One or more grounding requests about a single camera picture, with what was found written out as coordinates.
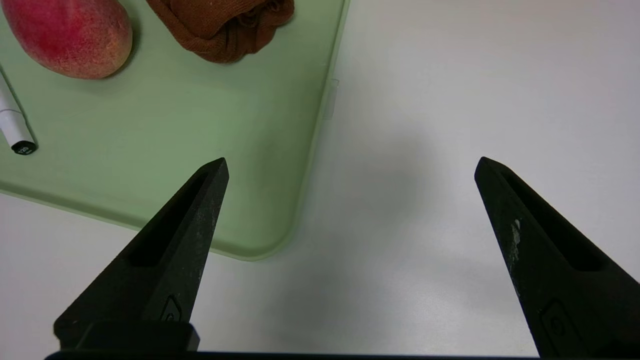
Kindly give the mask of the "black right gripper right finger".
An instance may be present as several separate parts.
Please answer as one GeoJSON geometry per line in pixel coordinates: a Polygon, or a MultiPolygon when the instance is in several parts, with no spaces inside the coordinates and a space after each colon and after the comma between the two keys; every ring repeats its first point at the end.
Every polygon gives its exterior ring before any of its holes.
{"type": "Polygon", "coordinates": [[[504,164],[474,180],[538,354],[637,359],[638,281],[504,164]]]}

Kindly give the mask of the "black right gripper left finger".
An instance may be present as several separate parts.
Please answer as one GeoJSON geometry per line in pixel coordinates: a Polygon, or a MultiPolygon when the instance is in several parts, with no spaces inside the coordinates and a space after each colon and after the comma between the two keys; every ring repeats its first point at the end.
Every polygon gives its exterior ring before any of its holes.
{"type": "Polygon", "coordinates": [[[195,350],[190,323],[229,169],[200,167],[54,322],[62,350],[195,350]]]}

